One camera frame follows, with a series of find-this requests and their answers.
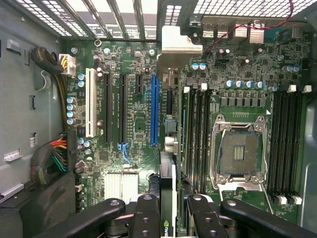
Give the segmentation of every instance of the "blue pcie slot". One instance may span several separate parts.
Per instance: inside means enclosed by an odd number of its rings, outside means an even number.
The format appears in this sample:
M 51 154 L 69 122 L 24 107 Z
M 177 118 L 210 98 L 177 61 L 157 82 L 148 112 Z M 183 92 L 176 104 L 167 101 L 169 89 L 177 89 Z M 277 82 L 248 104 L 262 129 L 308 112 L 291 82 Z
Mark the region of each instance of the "blue pcie slot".
M 158 144 L 159 137 L 159 81 L 156 74 L 152 75 L 151 99 L 151 141 L 150 145 Z

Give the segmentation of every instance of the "white pci slot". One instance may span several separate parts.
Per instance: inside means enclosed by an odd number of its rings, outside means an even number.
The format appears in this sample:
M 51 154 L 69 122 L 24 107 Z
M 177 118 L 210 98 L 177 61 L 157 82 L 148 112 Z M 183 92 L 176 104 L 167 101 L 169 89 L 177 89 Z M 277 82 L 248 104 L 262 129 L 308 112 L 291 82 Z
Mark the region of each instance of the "white pci slot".
M 96 75 L 95 69 L 86 69 L 86 137 L 95 137 L 97 134 Z

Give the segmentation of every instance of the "motherboard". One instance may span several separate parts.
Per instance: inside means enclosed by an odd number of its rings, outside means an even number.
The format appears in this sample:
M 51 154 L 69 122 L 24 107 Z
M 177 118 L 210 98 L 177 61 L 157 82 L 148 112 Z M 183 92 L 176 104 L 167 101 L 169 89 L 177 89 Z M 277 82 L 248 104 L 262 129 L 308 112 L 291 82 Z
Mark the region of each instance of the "motherboard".
M 67 102 L 78 138 L 78 211 L 148 193 L 164 151 L 189 185 L 185 192 L 206 194 L 217 205 L 241 199 L 297 222 L 309 37 L 200 44 L 202 56 L 159 78 L 159 44 L 67 43 L 76 58 Z

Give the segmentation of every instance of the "black pcie slot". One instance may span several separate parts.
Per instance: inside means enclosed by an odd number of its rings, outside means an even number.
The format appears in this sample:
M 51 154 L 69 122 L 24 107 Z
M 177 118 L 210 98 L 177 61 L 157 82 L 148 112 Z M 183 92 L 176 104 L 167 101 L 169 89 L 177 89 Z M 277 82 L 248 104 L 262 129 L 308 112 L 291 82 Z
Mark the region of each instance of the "black pcie slot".
M 193 141 L 194 141 L 194 111 L 195 111 L 195 95 L 196 95 L 196 90 L 191 90 L 189 92 L 189 105 L 188 105 L 188 133 L 187 133 L 187 138 L 186 138 L 186 143 L 188 145 L 187 149 L 187 175 L 190 178 L 191 183 L 193 183 Z
M 173 91 L 167 91 L 167 102 L 166 102 L 166 114 L 172 115 L 173 113 Z
M 128 78 L 125 74 L 120 74 L 119 80 L 119 143 L 126 143 L 128 127 Z
M 143 94 L 143 76 L 140 74 L 135 75 L 135 93 Z
M 203 144 L 202 144 L 202 174 L 201 178 L 201 188 L 200 193 L 204 194 L 206 191 L 206 169 L 208 164 L 208 137 L 209 137 L 209 128 L 210 128 L 210 94 L 206 92 L 205 94 L 205 103 L 204 103 L 204 125 L 203 125 Z
M 193 188 L 198 193 L 200 191 L 199 184 L 199 168 L 201 164 L 200 151 L 201 151 L 201 133 L 202 133 L 202 110 L 203 110 L 203 94 L 201 91 L 197 92 L 196 103 L 196 119 L 195 119 L 195 144 L 194 144 L 194 183 Z
M 296 193 L 303 95 L 274 94 L 267 190 L 271 196 Z
M 112 141 L 112 77 L 104 73 L 104 137 L 105 143 Z

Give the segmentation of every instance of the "ventilation grille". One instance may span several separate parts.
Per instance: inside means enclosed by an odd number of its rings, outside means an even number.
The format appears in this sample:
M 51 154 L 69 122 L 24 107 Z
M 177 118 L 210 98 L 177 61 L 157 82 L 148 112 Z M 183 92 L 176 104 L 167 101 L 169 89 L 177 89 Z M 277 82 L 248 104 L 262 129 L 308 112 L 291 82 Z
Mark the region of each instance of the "ventilation grille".
M 182 6 L 167 5 L 166 15 L 165 15 L 165 25 L 176 26 L 181 9 L 182 9 Z
M 42 1 L 54 14 L 56 14 L 78 36 L 88 37 L 86 32 L 65 12 L 56 1 Z
M 293 15 L 317 0 L 293 0 Z M 287 17 L 289 0 L 198 0 L 194 14 Z
M 43 12 L 36 4 L 31 0 L 16 0 L 24 8 L 33 13 L 36 17 L 41 19 L 50 28 L 59 33 L 61 36 L 71 36 L 71 34 L 66 31 L 62 26 L 60 26 L 56 21 L 50 18 L 45 12 Z

